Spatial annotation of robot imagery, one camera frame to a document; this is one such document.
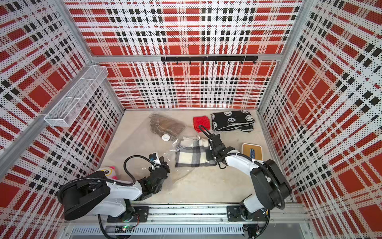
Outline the clear plastic vacuum bag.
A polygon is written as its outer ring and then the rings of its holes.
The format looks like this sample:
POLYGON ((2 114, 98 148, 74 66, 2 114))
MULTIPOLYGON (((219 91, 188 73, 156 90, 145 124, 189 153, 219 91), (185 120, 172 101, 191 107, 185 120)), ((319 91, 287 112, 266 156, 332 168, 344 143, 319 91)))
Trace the clear plastic vacuum bag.
POLYGON ((130 177, 123 170, 124 161, 132 155, 147 157, 150 153, 157 152, 169 163, 171 182, 176 182, 195 171, 196 168, 194 167, 175 166, 178 149, 176 141, 164 141, 159 135, 151 131, 150 117, 154 114, 183 123, 186 129, 179 138, 183 136, 199 138, 200 135, 193 127, 193 117, 206 115, 201 110, 126 111, 113 135, 101 166, 114 166, 119 179, 130 180, 130 177))

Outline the red knitted scarf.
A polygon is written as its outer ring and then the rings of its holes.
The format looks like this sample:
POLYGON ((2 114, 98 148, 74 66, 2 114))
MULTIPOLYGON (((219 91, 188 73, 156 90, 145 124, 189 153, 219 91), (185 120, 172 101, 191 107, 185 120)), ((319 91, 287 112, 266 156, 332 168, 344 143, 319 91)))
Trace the red knitted scarf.
POLYGON ((200 125, 204 126, 207 130, 211 129, 210 119, 207 116, 193 118, 194 129, 196 132, 202 132, 199 128, 200 125))

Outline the black smiley face scarf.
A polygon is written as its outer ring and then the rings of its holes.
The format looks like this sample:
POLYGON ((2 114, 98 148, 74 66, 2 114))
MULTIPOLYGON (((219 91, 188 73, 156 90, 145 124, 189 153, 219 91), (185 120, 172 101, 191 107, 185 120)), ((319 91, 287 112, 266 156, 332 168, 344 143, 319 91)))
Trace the black smiley face scarf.
POLYGON ((212 129, 215 132, 229 132, 240 130, 251 132, 254 130, 255 119, 247 110, 225 111, 211 114, 212 129))

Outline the brown fringed scarf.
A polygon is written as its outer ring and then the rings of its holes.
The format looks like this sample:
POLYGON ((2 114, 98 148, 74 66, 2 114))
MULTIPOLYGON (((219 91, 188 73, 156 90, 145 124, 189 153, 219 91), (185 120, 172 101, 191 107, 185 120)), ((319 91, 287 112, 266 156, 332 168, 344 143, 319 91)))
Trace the brown fringed scarf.
POLYGON ((167 134, 169 141, 175 141, 186 128, 182 122, 165 115, 152 114, 149 118, 151 131, 160 137, 167 134))

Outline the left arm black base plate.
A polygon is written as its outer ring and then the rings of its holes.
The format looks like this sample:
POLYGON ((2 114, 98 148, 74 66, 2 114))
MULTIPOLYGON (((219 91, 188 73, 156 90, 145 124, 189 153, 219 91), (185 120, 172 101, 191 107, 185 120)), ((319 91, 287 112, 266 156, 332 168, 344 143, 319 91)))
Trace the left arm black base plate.
POLYGON ((140 223, 147 222, 149 215, 149 207, 147 206, 134 206, 128 208, 124 213, 118 217, 108 216, 108 223, 140 223))

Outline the grey white plaid scarf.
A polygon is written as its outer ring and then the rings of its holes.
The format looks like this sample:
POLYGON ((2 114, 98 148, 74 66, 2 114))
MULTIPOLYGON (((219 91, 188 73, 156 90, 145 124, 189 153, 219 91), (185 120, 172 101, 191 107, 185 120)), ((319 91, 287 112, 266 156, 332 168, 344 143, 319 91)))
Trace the grey white plaid scarf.
POLYGON ((217 166, 211 156, 210 144, 206 139, 183 137, 175 147, 175 167, 217 166))

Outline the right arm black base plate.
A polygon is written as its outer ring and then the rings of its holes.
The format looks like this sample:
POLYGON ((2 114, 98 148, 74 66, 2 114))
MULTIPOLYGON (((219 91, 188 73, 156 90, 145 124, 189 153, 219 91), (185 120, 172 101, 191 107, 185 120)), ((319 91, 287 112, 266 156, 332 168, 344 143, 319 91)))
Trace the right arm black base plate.
POLYGON ((227 206, 226 212, 229 222, 265 222, 268 219, 268 210, 260 209, 250 213, 243 205, 227 206))

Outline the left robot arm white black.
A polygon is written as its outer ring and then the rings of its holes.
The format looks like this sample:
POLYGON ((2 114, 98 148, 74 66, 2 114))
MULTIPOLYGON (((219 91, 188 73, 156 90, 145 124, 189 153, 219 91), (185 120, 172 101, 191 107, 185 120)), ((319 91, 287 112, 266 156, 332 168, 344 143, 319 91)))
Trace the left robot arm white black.
POLYGON ((107 177, 104 170, 98 170, 62 186, 57 198, 64 207, 66 221, 87 214, 117 218, 127 211, 128 200, 144 201, 159 193, 169 173, 169 166, 162 165, 152 169, 149 177, 133 183, 107 177))

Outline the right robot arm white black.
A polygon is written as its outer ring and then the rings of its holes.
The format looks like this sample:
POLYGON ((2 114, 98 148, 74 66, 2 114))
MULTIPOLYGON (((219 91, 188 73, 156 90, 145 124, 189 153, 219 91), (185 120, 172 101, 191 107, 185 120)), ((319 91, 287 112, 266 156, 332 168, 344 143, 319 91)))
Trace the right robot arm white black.
POLYGON ((220 169, 235 168, 250 177, 255 193, 239 204, 238 215, 244 221, 252 221, 257 213, 286 207, 285 199, 292 193, 291 187, 275 161, 260 161, 246 156, 233 147, 226 147, 219 134, 207 136, 210 145, 208 160, 217 163, 220 169))

